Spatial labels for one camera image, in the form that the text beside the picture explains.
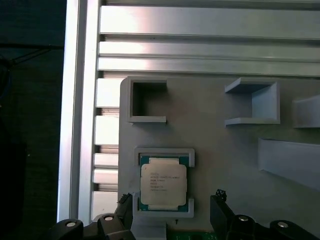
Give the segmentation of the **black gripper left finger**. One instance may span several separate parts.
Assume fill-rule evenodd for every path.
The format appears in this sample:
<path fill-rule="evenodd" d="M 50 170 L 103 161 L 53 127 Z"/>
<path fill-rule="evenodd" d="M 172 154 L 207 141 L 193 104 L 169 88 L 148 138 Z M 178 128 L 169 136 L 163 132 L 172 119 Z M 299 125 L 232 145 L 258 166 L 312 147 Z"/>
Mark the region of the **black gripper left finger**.
<path fill-rule="evenodd" d="M 133 195 L 124 194 L 114 213 L 104 213 L 85 226 L 79 219 L 65 219 L 51 228 L 52 240 L 134 240 Z"/>

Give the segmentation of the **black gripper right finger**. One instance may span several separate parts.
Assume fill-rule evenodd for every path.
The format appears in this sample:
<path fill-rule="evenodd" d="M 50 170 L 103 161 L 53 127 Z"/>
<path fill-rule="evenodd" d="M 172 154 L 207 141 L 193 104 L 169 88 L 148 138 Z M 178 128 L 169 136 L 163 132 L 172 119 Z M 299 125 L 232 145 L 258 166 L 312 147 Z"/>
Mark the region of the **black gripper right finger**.
<path fill-rule="evenodd" d="M 218 240 L 317 240 L 318 237 L 287 220 L 275 220 L 265 227 L 227 205 L 227 194 L 218 189 L 210 196 L 210 224 Z"/>

